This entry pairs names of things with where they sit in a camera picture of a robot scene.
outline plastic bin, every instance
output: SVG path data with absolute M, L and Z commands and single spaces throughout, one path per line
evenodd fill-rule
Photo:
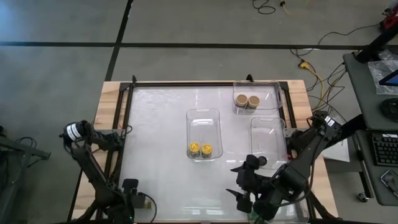
M 222 155 L 220 112 L 217 109 L 189 110 L 187 156 L 194 160 L 210 160 Z
M 268 115 L 281 106 L 278 82 L 233 83 L 233 111 L 236 114 Z
M 251 120 L 251 153 L 267 158 L 263 169 L 278 169 L 288 161 L 285 121 L 280 118 L 255 117 Z

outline keyboard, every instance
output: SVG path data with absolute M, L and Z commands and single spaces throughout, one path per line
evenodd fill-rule
M 398 167 L 398 135 L 372 133 L 376 166 Z

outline gray floor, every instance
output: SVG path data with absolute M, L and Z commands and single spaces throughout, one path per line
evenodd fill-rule
M 287 1 L 288 16 L 278 1 L 271 1 L 277 11 L 263 16 L 249 0 L 136 0 L 123 42 L 316 44 L 333 30 L 377 24 L 389 3 L 309 2 Z M 114 42 L 125 5 L 122 0 L 1 0 L 0 41 Z M 373 27 L 349 37 L 328 36 L 323 44 L 364 45 L 377 35 Z M 326 78 L 349 52 L 314 50 L 305 59 Z M 94 118 L 111 53 L 112 48 L 0 47 L 0 124 L 10 138 L 32 136 L 41 149 L 52 152 L 51 160 L 29 169 L 14 220 L 65 221 L 79 169 L 57 135 L 71 121 Z M 298 69 L 299 62 L 288 50 L 121 48 L 112 80 L 132 75 L 139 80 L 239 80 L 250 73 L 255 79 L 304 79 L 312 85 L 314 76 Z M 346 89 L 331 104 L 350 119 L 359 108 L 347 75 L 340 85 Z M 319 85 L 309 93 L 319 94 Z M 398 208 L 382 207 L 374 199 L 356 201 L 362 191 L 358 174 L 330 172 L 330 180 L 342 218 L 396 223 Z

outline wooden table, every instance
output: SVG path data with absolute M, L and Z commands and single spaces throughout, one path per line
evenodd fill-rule
M 312 116 L 310 103 L 308 101 L 307 92 L 303 80 L 281 80 L 286 81 L 289 85 L 290 98 L 292 101 L 295 120 L 298 128 L 307 128 L 307 118 Z M 114 114 L 116 110 L 116 102 L 118 100 L 120 82 L 104 82 L 99 99 L 98 109 L 95 116 L 95 129 L 112 129 Z M 285 100 L 283 107 L 286 117 L 286 123 L 289 127 L 290 121 L 287 114 L 287 105 Z M 126 100 L 122 103 L 121 119 L 118 129 L 121 129 L 121 123 L 124 119 L 124 109 L 126 107 Z M 98 164 L 104 169 L 107 152 L 98 151 L 94 154 Z M 314 183 L 312 192 L 317 196 L 319 201 L 326 207 L 326 209 L 334 216 L 338 216 L 335 199 L 331 191 L 328 173 L 325 167 L 325 161 L 322 155 L 318 157 L 315 163 Z M 78 218 L 90 206 L 94 200 L 94 188 L 88 182 L 86 175 L 83 173 L 78 187 L 78 193 L 73 209 L 72 218 Z

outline transparent tray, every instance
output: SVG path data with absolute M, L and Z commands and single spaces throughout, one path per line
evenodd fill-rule
M 278 82 L 236 81 L 233 83 L 233 111 L 243 115 L 268 115 L 282 106 Z
M 267 158 L 263 169 L 278 169 L 288 161 L 285 121 L 280 118 L 255 117 L 251 120 L 251 153 Z
M 217 109 L 189 110 L 187 156 L 194 160 L 209 160 L 222 155 L 220 112 Z

